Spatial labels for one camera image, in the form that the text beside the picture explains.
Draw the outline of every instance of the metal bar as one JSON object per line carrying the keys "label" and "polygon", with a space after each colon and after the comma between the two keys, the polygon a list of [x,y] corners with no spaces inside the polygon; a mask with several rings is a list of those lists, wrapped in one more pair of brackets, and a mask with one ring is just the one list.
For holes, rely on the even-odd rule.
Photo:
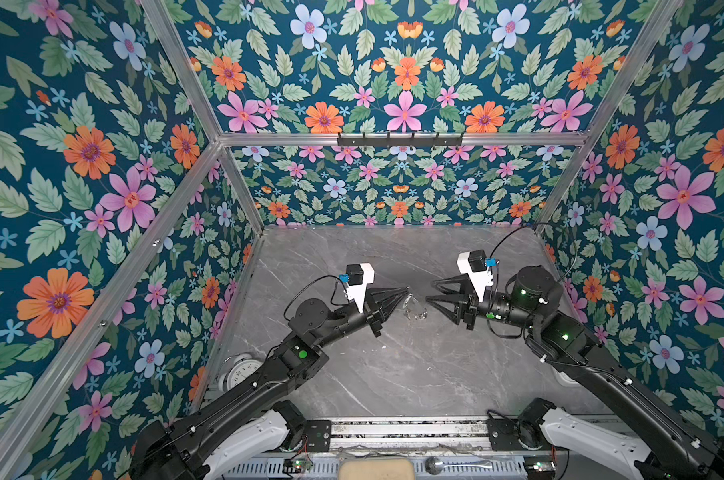
{"label": "metal bar", "polygon": [[103,337],[108,323],[122,308],[132,287],[138,282],[149,262],[156,254],[156,245],[165,239],[175,225],[197,186],[207,176],[219,153],[219,147],[211,145],[187,173],[173,195],[148,226],[136,247],[117,269],[101,291],[85,317],[79,322],[69,339],[58,350],[47,369],[36,381],[29,395],[23,400],[17,414],[8,421],[0,434],[0,480],[7,480],[20,458],[35,440],[52,411],[59,405],[63,394],[74,381],[98,341]]}
{"label": "metal bar", "polygon": [[[342,134],[341,139],[354,139],[360,145],[386,147],[392,145],[409,145],[407,140],[435,140],[437,134]],[[338,135],[332,134],[233,134],[224,133],[220,137],[224,147],[244,145],[259,146],[300,146],[300,145],[338,145]],[[463,145],[570,145],[579,147],[585,144],[586,136],[578,131],[551,133],[532,132],[495,133],[495,134],[465,134]]]}
{"label": "metal bar", "polygon": [[564,169],[559,181],[546,199],[546,206],[543,207],[538,222],[548,222],[554,215],[554,211],[564,199],[573,180],[578,176],[583,163],[588,159],[588,155],[596,146],[602,132],[610,123],[620,101],[628,93],[636,76],[639,74],[639,70],[650,57],[655,45],[660,40],[660,36],[671,22],[676,10],[681,8],[682,3],[683,0],[658,0],[657,4],[655,4],[650,17],[636,36],[623,67],[615,76],[615,81],[610,86],[610,90],[607,91],[604,100],[601,101],[594,117],[588,124],[586,129],[587,138],[584,145],[578,148],[570,158],[567,168]]}
{"label": "metal bar", "polygon": [[225,150],[221,156],[223,171],[226,172],[228,179],[231,180],[233,192],[239,199],[239,204],[244,210],[244,216],[247,217],[247,221],[252,225],[253,231],[259,236],[263,235],[263,219],[261,219],[261,214],[255,206],[255,200],[250,193],[250,189],[247,187],[247,182],[244,181],[244,174],[239,170],[231,149],[226,148]]}
{"label": "metal bar", "polygon": [[205,402],[207,398],[207,388],[210,386],[210,381],[216,379],[218,375],[222,375],[220,372],[223,366],[224,357],[227,354],[227,350],[224,347],[228,347],[233,342],[233,334],[236,332],[237,322],[242,315],[244,301],[247,299],[247,292],[250,290],[252,285],[253,274],[255,273],[255,266],[258,262],[258,256],[261,253],[261,247],[265,239],[263,236],[255,237],[253,242],[253,251],[250,255],[250,261],[244,266],[242,270],[242,276],[239,280],[239,287],[237,288],[237,295],[231,299],[233,305],[229,307],[228,314],[223,319],[223,326],[221,327],[221,333],[215,340],[215,346],[213,347],[210,359],[207,360],[207,369],[204,370],[204,375],[199,382],[199,392],[204,392],[204,395],[197,394],[194,401],[191,403],[193,412],[196,412]]}
{"label": "metal bar", "polygon": [[204,133],[207,134],[207,139],[213,143],[223,133],[223,129],[215,116],[213,106],[207,100],[199,77],[191,68],[191,60],[186,53],[186,47],[178,30],[175,29],[165,2],[163,0],[143,0],[141,5],[157,34],[159,43],[165,49],[165,54],[178,76],[181,88],[199,118]]}

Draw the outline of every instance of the marble surface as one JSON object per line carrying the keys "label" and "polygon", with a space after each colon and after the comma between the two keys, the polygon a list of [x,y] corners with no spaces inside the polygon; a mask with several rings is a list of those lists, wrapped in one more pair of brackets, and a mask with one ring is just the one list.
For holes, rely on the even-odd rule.
{"label": "marble surface", "polygon": [[[430,286],[432,280],[458,274],[459,253],[484,248],[489,254],[510,231],[510,227],[268,230],[243,312],[233,326],[229,353],[250,352],[264,358],[289,333],[282,317],[287,302],[316,277],[342,274],[346,264],[369,262],[376,271],[375,286],[409,286],[423,302],[425,296],[437,293]],[[522,266],[550,265],[540,240],[529,229],[506,240],[495,256],[501,262],[501,286]],[[331,280],[323,280],[302,298],[317,296],[329,302],[332,288]],[[498,324],[494,328],[515,332]],[[553,370],[521,340],[501,340],[480,321],[473,332],[468,331],[434,309],[424,320],[408,320],[398,308],[383,324],[381,337],[360,330],[328,346],[326,352],[328,364],[290,395],[305,416],[484,415],[486,408],[515,415],[536,396],[576,414],[608,412],[585,389],[561,386]]]}

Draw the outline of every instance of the metal ladle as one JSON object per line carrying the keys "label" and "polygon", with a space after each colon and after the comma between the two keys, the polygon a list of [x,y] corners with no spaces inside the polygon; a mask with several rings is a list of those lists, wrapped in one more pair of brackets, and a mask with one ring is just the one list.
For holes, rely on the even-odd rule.
{"label": "metal ladle", "polygon": [[489,470],[492,469],[492,464],[488,460],[484,460],[483,462],[476,462],[476,463],[464,463],[464,464],[447,464],[442,461],[441,458],[438,457],[428,457],[425,459],[425,471],[430,473],[431,475],[439,475],[444,471],[445,468],[449,467],[476,467],[476,468],[487,468]]}

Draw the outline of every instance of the white alarm clock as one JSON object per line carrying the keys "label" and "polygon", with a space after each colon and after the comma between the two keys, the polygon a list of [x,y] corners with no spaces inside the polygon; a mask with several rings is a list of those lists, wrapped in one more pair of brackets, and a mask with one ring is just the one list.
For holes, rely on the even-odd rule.
{"label": "white alarm clock", "polygon": [[242,353],[241,355],[230,357],[230,359],[233,362],[231,371],[218,379],[218,389],[222,392],[233,389],[263,365],[261,360],[254,359],[249,353]]}

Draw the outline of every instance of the small blue flower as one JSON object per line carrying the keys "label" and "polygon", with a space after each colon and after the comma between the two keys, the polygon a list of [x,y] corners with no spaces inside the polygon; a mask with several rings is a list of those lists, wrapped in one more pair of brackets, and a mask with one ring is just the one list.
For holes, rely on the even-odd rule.
{"label": "small blue flower", "polygon": [[98,22],[98,23],[106,23],[106,19],[104,18],[105,15],[103,12],[98,10],[98,7],[95,5],[92,6],[92,13],[90,14],[92,17]]}
{"label": "small blue flower", "polygon": [[324,24],[323,28],[327,30],[328,34],[333,34],[338,32],[338,24],[333,22],[332,20],[328,20],[326,24]]}
{"label": "small blue flower", "polygon": [[675,44],[679,43],[679,37],[682,35],[682,32],[677,32],[668,35],[668,46],[673,47]]}
{"label": "small blue flower", "polygon": [[650,360],[652,360],[652,357],[655,356],[655,354],[649,351],[646,347],[642,350],[639,350],[639,353],[641,354],[642,360],[645,360],[645,362],[649,362]]}
{"label": "small blue flower", "polygon": [[674,321],[679,323],[679,328],[690,324],[687,321],[687,314],[682,312],[676,312],[676,316],[674,316]]}
{"label": "small blue flower", "polygon": [[54,104],[61,104],[61,107],[65,107],[66,104],[71,101],[66,98],[66,90],[55,90],[54,88],[50,88],[50,92],[52,93],[50,101]]}
{"label": "small blue flower", "polygon": [[498,60],[501,55],[505,55],[505,50],[503,50],[500,45],[497,47],[490,47],[490,58]]}
{"label": "small blue flower", "polygon": [[7,248],[7,245],[8,245],[8,244],[9,244],[10,246],[15,246],[15,245],[17,245],[16,242],[13,240],[14,238],[17,238],[17,237],[18,237],[18,234],[12,234],[12,233],[7,229],[6,226],[3,227],[3,228],[2,228],[2,235],[0,235],[0,242],[2,242],[2,243],[0,244],[0,248],[1,248],[2,250],[4,250],[5,248]]}
{"label": "small blue flower", "polygon": [[316,48],[313,52],[311,52],[311,54],[315,57],[318,57],[319,60],[327,58],[327,47],[323,47],[322,45],[317,44]]}
{"label": "small blue flower", "polygon": [[713,421],[717,427],[724,427],[724,415],[719,408],[712,414],[711,421]]}
{"label": "small blue flower", "polygon": [[383,39],[384,42],[388,42],[389,46],[397,43],[399,40],[396,39],[396,32],[386,32],[386,37]]}
{"label": "small blue flower", "polygon": [[664,78],[670,78],[671,77],[671,64],[670,63],[664,64],[664,66],[660,68],[660,73],[658,73],[657,76],[660,77],[661,80],[663,80]]}
{"label": "small blue flower", "polygon": [[132,377],[132,379],[136,381],[136,383],[132,386],[133,389],[140,389],[141,385],[143,385],[143,382],[146,381],[146,378],[142,374],[136,375]]}
{"label": "small blue flower", "polygon": [[657,340],[657,337],[660,335],[660,332],[655,330],[655,327],[652,325],[647,328],[647,333],[650,335],[652,340]]}
{"label": "small blue flower", "polygon": [[101,465],[101,468],[105,468],[106,470],[111,470],[112,467],[117,463],[117,452],[108,452],[106,453],[106,461],[103,462]]}
{"label": "small blue flower", "polygon": [[157,369],[157,371],[154,373],[154,378],[157,380],[162,380],[165,378],[165,375],[167,375],[167,371],[165,370],[165,366],[161,366]]}
{"label": "small blue flower", "polygon": [[98,389],[98,379],[90,375],[90,381],[85,384],[85,388],[88,392],[93,393]]}
{"label": "small blue flower", "polygon": [[157,72],[154,72],[154,70],[152,68],[152,64],[146,63],[146,62],[141,62],[141,65],[143,65],[143,76],[149,77],[149,78],[154,78],[154,75]]}
{"label": "small blue flower", "polygon": [[49,115],[45,113],[45,110],[46,110],[45,105],[40,105],[39,107],[37,107],[36,105],[34,105],[34,102],[31,100],[29,100],[27,103],[29,104],[30,108],[28,108],[26,110],[26,112],[29,115],[34,115],[34,119],[36,119],[37,121],[40,121],[43,118],[49,117]]}
{"label": "small blue flower", "polygon": [[660,150],[661,150],[664,154],[668,155],[668,154],[670,154],[672,151],[674,151],[674,147],[676,147],[676,144],[672,144],[672,143],[671,143],[671,139],[667,139],[667,140],[666,140],[666,143],[664,143],[664,144],[662,144],[662,145],[660,146]]}
{"label": "small blue flower", "polygon": [[214,35],[218,37],[218,40],[220,40],[221,42],[227,38],[226,33],[228,32],[226,32],[225,30],[221,30],[221,27],[215,27]]}
{"label": "small blue flower", "polygon": [[80,53],[79,50],[77,50],[76,45],[74,45],[74,42],[69,40],[65,44],[61,43],[61,49],[66,53],[66,58],[73,60],[74,62],[79,62]]}
{"label": "small blue flower", "polygon": [[58,473],[58,468],[54,468],[51,471],[44,471],[42,472],[42,477],[40,480],[55,480],[56,474]]}
{"label": "small blue flower", "polygon": [[122,363],[122,360],[119,360],[118,357],[114,355],[114,358],[106,362],[106,366],[108,367],[106,374],[116,372],[120,363]]}
{"label": "small blue flower", "polygon": [[194,42],[195,45],[199,45],[199,42],[202,41],[202,39],[199,38],[199,33],[196,30],[187,30],[186,33],[188,34],[189,42]]}
{"label": "small blue flower", "polygon": [[148,38],[146,37],[146,32],[143,32],[142,30],[138,30],[136,32],[138,34],[138,38],[136,39],[136,42],[143,45],[144,47],[148,45]]}
{"label": "small blue flower", "polygon": [[636,152],[638,152],[639,155],[645,155],[648,151],[650,151],[650,141],[639,142],[639,148],[636,149]]}
{"label": "small blue flower", "polygon": [[420,39],[420,42],[425,43],[426,47],[428,47],[431,44],[431,42],[433,42],[433,41],[434,41],[434,31],[433,30],[431,32],[424,32],[423,38]]}
{"label": "small blue flower", "polygon": [[492,34],[492,31],[495,30],[495,28],[498,25],[495,24],[495,19],[490,18],[489,22],[482,22],[482,32],[486,34]]}
{"label": "small blue flower", "polygon": [[12,340],[17,336],[23,336],[23,332],[21,331],[23,322],[13,323],[12,319],[7,319],[5,325],[7,325],[7,328],[0,330],[0,336],[7,337],[5,338],[5,342],[12,343]]}
{"label": "small blue flower", "polygon": [[716,16],[716,21],[713,24],[717,27],[721,27],[724,24],[724,12]]}
{"label": "small blue flower", "polygon": [[144,138],[144,139],[143,139],[143,143],[141,144],[141,148],[143,149],[143,153],[144,153],[144,154],[150,154],[150,153],[152,152],[152,149],[153,149],[154,147],[152,147],[152,146],[148,143],[148,139],[147,139],[147,138]]}
{"label": "small blue flower", "polygon": [[73,232],[76,231],[76,229],[78,228],[82,228],[82,217],[72,212],[69,218],[63,219],[63,223],[66,225],[71,225],[70,230]]}
{"label": "small blue flower", "polygon": [[602,28],[602,25],[599,25],[599,28],[591,30],[591,38],[593,38],[594,40],[598,40],[603,34],[604,29]]}
{"label": "small blue flower", "polygon": [[79,263],[79,259],[76,258],[76,250],[72,250],[69,253],[66,253],[65,250],[60,250],[59,253],[63,257],[63,260],[58,260],[58,266],[66,265],[66,269],[70,270],[72,268],[72,264]]}
{"label": "small blue flower", "polygon": [[633,28],[629,28],[628,30],[623,30],[622,32],[620,32],[620,34],[617,36],[617,43],[623,44],[623,42],[631,38],[631,33],[633,31]]}

